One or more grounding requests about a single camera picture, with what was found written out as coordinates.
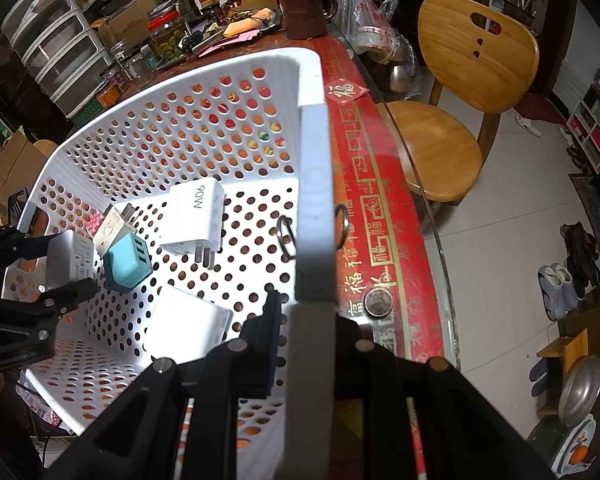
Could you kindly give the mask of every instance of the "white sneaker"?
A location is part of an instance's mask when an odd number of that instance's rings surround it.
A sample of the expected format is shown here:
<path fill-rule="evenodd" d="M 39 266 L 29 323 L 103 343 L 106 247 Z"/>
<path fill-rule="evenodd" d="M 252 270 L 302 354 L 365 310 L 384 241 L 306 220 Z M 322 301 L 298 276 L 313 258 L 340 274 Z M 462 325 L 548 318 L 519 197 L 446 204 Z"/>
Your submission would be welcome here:
<path fill-rule="evenodd" d="M 565 302 L 562 296 L 562 280 L 560 276 L 549 266 L 538 269 L 538 283 L 542 290 L 542 300 L 546 316 L 551 321 L 562 319 L 567 316 Z"/>
<path fill-rule="evenodd" d="M 558 275 L 562 282 L 562 297 L 564 298 L 564 308 L 567 312 L 575 310 L 580 300 L 576 294 L 576 288 L 573 285 L 571 273 L 561 264 L 552 264 L 551 268 Z"/>

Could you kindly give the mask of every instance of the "wooden chair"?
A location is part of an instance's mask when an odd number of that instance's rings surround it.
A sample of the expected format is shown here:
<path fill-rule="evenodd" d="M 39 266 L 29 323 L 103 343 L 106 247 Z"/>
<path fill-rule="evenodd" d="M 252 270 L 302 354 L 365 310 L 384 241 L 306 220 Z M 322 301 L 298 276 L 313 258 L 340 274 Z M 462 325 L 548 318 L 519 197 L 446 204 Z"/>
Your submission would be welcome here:
<path fill-rule="evenodd" d="M 55 142 L 47 139 L 37 140 L 33 143 L 33 145 L 38 149 L 39 152 L 42 152 L 43 155 L 46 155 L 46 158 L 49 158 L 53 152 L 58 149 L 58 145 Z"/>
<path fill-rule="evenodd" d="M 475 25 L 497 22 L 493 32 Z M 500 114 L 526 93 L 538 68 L 538 44 L 508 16 L 471 0 L 425 0 L 418 15 L 422 55 L 435 77 L 429 104 L 388 103 L 418 171 L 425 196 L 456 205 L 473 187 L 489 155 Z M 484 113 L 474 136 L 438 106 L 443 87 Z M 413 189 L 413 171 L 405 168 Z"/>

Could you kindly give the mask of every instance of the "white charger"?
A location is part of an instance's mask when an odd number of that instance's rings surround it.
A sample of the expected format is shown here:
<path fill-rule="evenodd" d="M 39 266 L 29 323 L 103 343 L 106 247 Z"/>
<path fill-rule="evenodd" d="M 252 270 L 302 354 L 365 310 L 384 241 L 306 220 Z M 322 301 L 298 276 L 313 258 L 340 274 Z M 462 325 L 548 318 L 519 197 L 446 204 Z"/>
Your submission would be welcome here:
<path fill-rule="evenodd" d="M 171 285 L 163 285 L 142 346 L 154 358 L 177 364 L 202 359 L 222 342 L 234 313 Z"/>
<path fill-rule="evenodd" d="M 171 254 L 195 254 L 196 263 L 212 266 L 220 250 L 224 189 L 213 177 L 169 189 L 160 226 L 160 247 Z"/>
<path fill-rule="evenodd" d="M 53 238 L 46 249 L 46 289 L 92 278 L 93 253 L 93 242 L 74 231 Z"/>

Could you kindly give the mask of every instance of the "chair seat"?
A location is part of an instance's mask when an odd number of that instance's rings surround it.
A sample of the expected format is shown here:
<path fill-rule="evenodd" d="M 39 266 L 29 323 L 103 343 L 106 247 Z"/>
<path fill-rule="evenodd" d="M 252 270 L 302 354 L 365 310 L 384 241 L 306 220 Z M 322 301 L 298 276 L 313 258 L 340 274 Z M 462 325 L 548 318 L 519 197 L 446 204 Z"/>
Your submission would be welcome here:
<path fill-rule="evenodd" d="M 422 181 L 425 196 L 436 202 L 461 199 L 482 168 L 477 141 L 456 118 L 416 101 L 387 103 Z M 405 177 L 418 187 L 411 168 Z"/>

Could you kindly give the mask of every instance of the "black cable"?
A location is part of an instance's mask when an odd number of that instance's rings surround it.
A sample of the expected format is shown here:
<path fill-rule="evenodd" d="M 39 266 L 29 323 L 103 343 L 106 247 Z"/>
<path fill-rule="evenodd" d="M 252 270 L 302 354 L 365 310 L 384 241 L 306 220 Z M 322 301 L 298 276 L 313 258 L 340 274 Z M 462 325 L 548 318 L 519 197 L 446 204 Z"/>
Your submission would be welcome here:
<path fill-rule="evenodd" d="M 36 397 L 39 397 L 40 399 L 42 399 L 42 396 L 38 392 L 31 390 L 30 388 L 27 388 L 24 384 L 22 384 L 21 382 L 18 382 L 18 380 L 14 379 L 12 377 L 9 377 L 7 374 L 4 375 L 4 378 L 15 383 L 16 386 L 21 387 L 23 390 L 28 391 L 30 394 L 35 395 Z"/>
<path fill-rule="evenodd" d="M 45 473 L 45 457 L 46 457 L 46 446 L 49 445 L 49 441 L 51 440 L 51 437 L 48 436 L 45 440 L 45 446 L 42 448 L 42 469 L 40 471 L 40 474 L 43 475 Z"/>
<path fill-rule="evenodd" d="M 38 392 L 35 392 L 34 390 L 31 390 L 30 388 L 27 388 L 24 384 L 21 384 L 21 383 L 19 383 L 19 382 L 16 381 L 16 386 L 19 386 L 23 390 L 28 391 L 30 394 L 35 395 L 36 397 L 39 397 L 40 399 L 42 399 L 42 396 L 40 396 L 40 394 Z"/>

